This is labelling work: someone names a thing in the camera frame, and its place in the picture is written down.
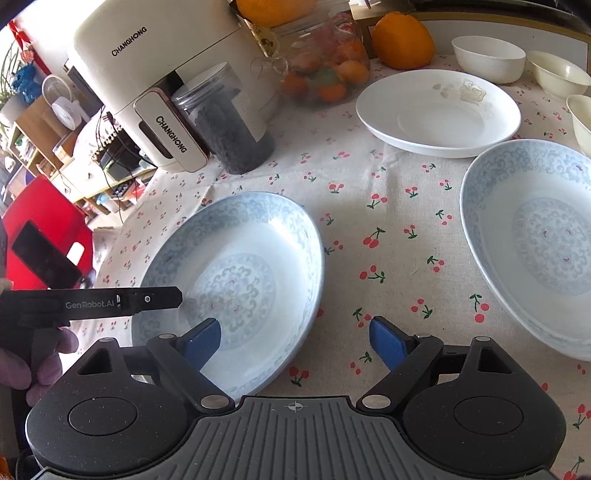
white ceramic dish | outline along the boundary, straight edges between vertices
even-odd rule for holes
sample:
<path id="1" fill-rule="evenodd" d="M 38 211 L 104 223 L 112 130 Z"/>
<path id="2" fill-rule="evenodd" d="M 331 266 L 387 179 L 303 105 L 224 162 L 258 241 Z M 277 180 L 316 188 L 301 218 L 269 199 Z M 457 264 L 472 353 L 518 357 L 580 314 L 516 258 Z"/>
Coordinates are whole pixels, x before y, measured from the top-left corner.
<path id="1" fill-rule="evenodd" d="M 591 360 L 591 160 L 544 140 L 481 154 L 460 192 L 474 258 L 507 311 L 555 350 Z"/>
<path id="2" fill-rule="evenodd" d="M 591 157 L 591 98 L 585 95 L 571 95 L 566 106 L 573 114 L 574 136 L 581 151 Z"/>
<path id="3" fill-rule="evenodd" d="M 457 62 L 466 73 L 492 83 L 516 82 L 523 75 L 525 52 L 517 45 L 477 35 L 454 38 L 452 45 Z"/>
<path id="4" fill-rule="evenodd" d="M 375 82 L 359 95 L 357 114 L 386 143 L 445 158 L 474 157 L 521 125 L 507 93 L 449 70 L 414 70 Z"/>
<path id="5" fill-rule="evenodd" d="M 132 344 L 217 318 L 222 344 L 201 372 L 238 400 L 296 354 L 316 318 L 323 279 L 322 241 L 298 204 L 263 192 L 229 196 L 188 219 L 154 257 L 141 286 L 177 286 L 183 303 L 135 315 Z"/>
<path id="6" fill-rule="evenodd" d="M 586 71 L 556 55 L 529 51 L 527 60 L 532 64 L 535 81 L 550 95 L 562 100 L 582 95 L 591 86 L 591 77 Z"/>

table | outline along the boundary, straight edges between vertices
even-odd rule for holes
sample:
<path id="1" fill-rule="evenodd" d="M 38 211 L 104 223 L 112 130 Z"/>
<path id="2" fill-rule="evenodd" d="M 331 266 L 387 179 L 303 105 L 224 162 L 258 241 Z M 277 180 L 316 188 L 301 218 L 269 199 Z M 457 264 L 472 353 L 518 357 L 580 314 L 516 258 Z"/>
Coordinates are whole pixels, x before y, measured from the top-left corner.
<path id="1" fill-rule="evenodd" d="M 451 56 L 431 67 L 458 69 Z M 395 73 L 374 63 L 374 78 Z M 525 77 L 504 89 L 523 114 L 519 137 L 578 148 L 571 114 Z M 286 195 L 316 221 L 326 281 L 314 326 L 266 395 L 348 394 L 353 402 L 387 373 L 369 347 L 368 320 L 469 345 L 486 335 L 505 348 L 559 404 L 567 437 L 554 464 L 564 480 L 591 472 L 591 365 L 532 337 L 488 290 L 465 240 L 459 192 L 469 160 L 425 157 L 373 137 L 349 102 L 320 112 L 287 110 L 271 122 L 277 150 L 263 166 L 230 176 L 216 161 L 197 173 L 159 171 L 122 227 L 97 287 L 141 284 L 151 259 L 204 205 L 246 190 Z M 131 342 L 128 318 L 77 322 L 80 350 L 101 336 Z"/>

red chair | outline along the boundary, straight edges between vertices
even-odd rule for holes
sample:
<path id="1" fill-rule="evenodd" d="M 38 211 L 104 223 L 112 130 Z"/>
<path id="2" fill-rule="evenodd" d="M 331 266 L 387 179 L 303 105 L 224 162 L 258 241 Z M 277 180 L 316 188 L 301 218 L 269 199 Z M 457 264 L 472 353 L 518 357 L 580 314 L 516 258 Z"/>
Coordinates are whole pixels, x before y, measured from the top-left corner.
<path id="1" fill-rule="evenodd" d="M 77 263 L 78 270 L 82 277 L 92 271 L 92 231 L 85 224 L 84 213 L 71 204 L 47 177 L 40 175 L 27 185 L 8 207 L 2 221 L 8 236 L 7 277 L 14 282 L 14 289 L 44 290 L 49 287 L 12 248 L 27 222 L 31 222 L 64 256 L 72 245 L 79 243 L 84 251 Z"/>

crosshair marking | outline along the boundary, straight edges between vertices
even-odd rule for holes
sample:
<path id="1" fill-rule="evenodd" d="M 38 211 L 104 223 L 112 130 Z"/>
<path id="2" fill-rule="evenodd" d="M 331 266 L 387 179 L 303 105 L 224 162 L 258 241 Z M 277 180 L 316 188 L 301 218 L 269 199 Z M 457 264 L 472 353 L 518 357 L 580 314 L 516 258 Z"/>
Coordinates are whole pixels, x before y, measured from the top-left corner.
<path id="1" fill-rule="evenodd" d="M 290 403 L 289 405 L 286 405 L 286 407 L 289 408 L 292 412 L 296 413 L 296 412 L 300 411 L 302 408 L 305 408 L 306 406 L 302 405 L 299 402 L 294 401 L 294 402 Z"/>

red decoration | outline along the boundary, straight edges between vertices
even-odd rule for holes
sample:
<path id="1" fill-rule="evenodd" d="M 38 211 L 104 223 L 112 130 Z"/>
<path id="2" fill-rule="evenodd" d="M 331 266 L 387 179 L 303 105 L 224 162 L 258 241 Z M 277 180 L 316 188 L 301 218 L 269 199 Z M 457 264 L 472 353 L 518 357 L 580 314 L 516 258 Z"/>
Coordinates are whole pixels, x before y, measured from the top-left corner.
<path id="1" fill-rule="evenodd" d="M 37 64 L 37 66 L 39 67 L 39 69 L 45 75 L 50 75 L 51 71 L 49 70 L 49 68 L 47 68 L 47 65 L 45 65 L 45 62 L 43 62 L 43 60 L 41 59 L 39 54 L 35 51 L 35 49 L 31 45 L 33 42 L 31 42 L 29 35 L 27 35 L 27 33 L 24 30 L 20 30 L 17 27 L 17 24 L 15 23 L 14 20 L 11 20 L 8 23 L 8 28 L 10 28 L 10 30 L 12 31 L 12 35 L 14 35 L 14 39 L 17 41 L 18 46 L 20 47 L 20 49 L 24 53 L 24 55 L 22 56 L 23 61 L 26 61 L 25 60 L 26 58 L 30 58 L 30 54 L 28 52 L 32 52 L 33 59 L 34 59 L 35 63 Z"/>

